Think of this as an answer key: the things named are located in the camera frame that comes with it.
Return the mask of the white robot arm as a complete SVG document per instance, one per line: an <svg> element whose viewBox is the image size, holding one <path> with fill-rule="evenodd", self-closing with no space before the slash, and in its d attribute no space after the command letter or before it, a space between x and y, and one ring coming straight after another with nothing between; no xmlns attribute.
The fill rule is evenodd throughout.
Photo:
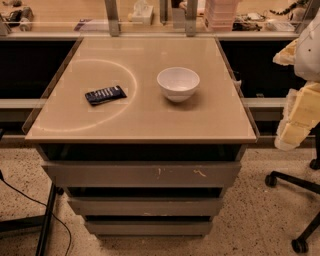
<svg viewBox="0 0 320 256"><path fill-rule="evenodd" d="M298 147L320 122L320 9L299 38L278 52L273 62L292 65L295 75L306 81L299 90L289 90L277 128L274 145L288 151Z"/></svg>

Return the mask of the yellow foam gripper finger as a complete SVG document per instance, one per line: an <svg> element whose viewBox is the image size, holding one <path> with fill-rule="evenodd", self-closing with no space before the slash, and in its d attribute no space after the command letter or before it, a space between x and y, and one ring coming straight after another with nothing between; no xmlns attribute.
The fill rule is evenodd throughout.
<svg viewBox="0 0 320 256"><path fill-rule="evenodd" d="M282 66L294 65L297 42L297 39L293 40L280 52L276 53L273 57L273 62Z"/></svg>
<svg viewBox="0 0 320 256"><path fill-rule="evenodd" d="M277 128L275 147L283 151L297 148L319 122L320 84L307 82L299 90L290 89Z"/></svg>

